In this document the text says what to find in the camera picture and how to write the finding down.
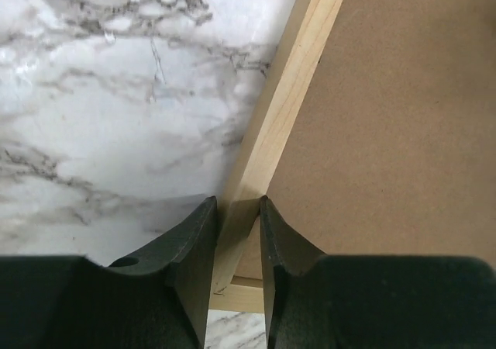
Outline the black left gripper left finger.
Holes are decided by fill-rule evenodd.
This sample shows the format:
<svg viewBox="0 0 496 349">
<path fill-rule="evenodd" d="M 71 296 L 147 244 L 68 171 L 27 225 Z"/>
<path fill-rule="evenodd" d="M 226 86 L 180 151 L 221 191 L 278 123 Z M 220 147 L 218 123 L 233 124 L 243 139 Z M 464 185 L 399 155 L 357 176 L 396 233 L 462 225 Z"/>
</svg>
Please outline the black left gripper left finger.
<svg viewBox="0 0 496 349">
<path fill-rule="evenodd" d="M 1 259 L 3 348 L 201 348 L 217 201 L 107 267 L 86 257 Z"/>
</svg>

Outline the brown frame backing board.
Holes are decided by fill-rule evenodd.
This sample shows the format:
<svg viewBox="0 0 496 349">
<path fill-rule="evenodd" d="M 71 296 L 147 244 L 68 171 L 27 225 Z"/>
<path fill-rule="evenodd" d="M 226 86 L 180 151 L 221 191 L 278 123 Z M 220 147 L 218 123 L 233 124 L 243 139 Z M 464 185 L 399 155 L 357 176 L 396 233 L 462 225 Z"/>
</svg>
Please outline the brown frame backing board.
<svg viewBox="0 0 496 349">
<path fill-rule="evenodd" d="M 329 254 L 495 262 L 495 0 L 343 0 L 268 189 Z"/>
</svg>

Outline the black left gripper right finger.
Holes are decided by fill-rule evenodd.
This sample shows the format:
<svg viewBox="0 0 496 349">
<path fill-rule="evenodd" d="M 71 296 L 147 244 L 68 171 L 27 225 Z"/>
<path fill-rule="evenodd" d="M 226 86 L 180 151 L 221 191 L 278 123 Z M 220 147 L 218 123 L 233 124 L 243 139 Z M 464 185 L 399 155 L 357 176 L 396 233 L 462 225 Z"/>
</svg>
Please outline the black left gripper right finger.
<svg viewBox="0 0 496 349">
<path fill-rule="evenodd" d="M 495 271 L 474 257 L 326 254 L 260 200 L 270 348 L 493 348 Z"/>
</svg>

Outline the light wooden picture frame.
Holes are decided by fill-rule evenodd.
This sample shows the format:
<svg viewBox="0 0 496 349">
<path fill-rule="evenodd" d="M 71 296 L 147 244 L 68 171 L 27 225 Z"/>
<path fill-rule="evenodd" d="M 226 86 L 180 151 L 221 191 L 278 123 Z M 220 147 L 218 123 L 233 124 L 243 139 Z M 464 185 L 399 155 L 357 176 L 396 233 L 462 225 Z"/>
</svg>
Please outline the light wooden picture frame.
<svg viewBox="0 0 496 349">
<path fill-rule="evenodd" d="M 210 309 L 262 313 L 263 283 L 235 275 L 343 0 L 295 0 L 219 200 Z"/>
</svg>

